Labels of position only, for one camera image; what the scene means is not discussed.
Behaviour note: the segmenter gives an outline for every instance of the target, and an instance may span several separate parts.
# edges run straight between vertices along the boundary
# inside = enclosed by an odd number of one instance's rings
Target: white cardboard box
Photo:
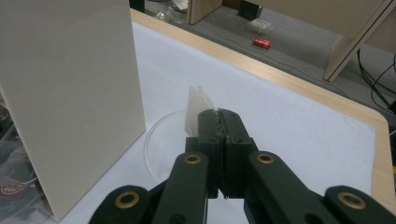
[[[0,91],[60,220],[145,131],[127,0],[0,1]]]

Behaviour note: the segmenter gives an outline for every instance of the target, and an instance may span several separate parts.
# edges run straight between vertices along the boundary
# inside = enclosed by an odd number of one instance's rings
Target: floor
[[[169,6],[172,6],[171,2],[145,2],[146,13],[152,16],[158,12],[166,14]],[[373,101],[371,88],[361,77],[356,55],[334,82],[323,80],[332,43],[337,39],[337,34],[266,8],[263,9],[261,18],[272,24],[273,30],[267,35],[260,36],[272,42],[270,49],[261,49],[252,45],[253,38],[258,35],[247,29],[249,20],[238,16],[237,10],[233,8],[220,7],[194,25],[184,22],[171,23],[350,100],[367,105],[381,113],[389,122],[389,126],[396,127],[396,115],[387,110],[375,94],[375,101],[383,108]],[[361,63],[374,78],[378,78],[393,64],[393,60],[394,54],[390,52],[368,45],[361,48]],[[389,69],[379,82],[396,91],[396,71]],[[396,100],[396,94],[385,90],[381,92],[388,102],[392,103]]]

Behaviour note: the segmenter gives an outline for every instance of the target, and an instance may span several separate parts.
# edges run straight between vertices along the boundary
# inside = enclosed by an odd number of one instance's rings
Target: brass screw hole
[[[367,203],[361,197],[349,192],[338,193],[338,200],[354,209],[364,209],[367,206]]]
[[[189,163],[189,164],[199,163],[199,162],[201,162],[201,157],[199,157],[197,155],[186,156],[184,158],[184,162]]]
[[[135,206],[139,202],[139,194],[134,191],[126,191],[120,194],[115,201],[118,208],[125,209]]]
[[[264,153],[259,154],[259,155],[257,156],[257,160],[258,160],[259,162],[267,163],[267,164],[273,163],[273,162],[275,161],[275,160],[274,160],[274,157],[272,157],[272,156],[270,156],[270,155],[268,155],[268,154],[264,154]]]

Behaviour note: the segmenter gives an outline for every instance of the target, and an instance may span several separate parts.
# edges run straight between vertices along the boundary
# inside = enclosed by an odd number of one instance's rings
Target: red object
[[[269,40],[264,40],[264,39],[260,39],[258,37],[254,37],[253,45],[259,46],[264,49],[269,49],[269,48],[271,48],[272,43]]]

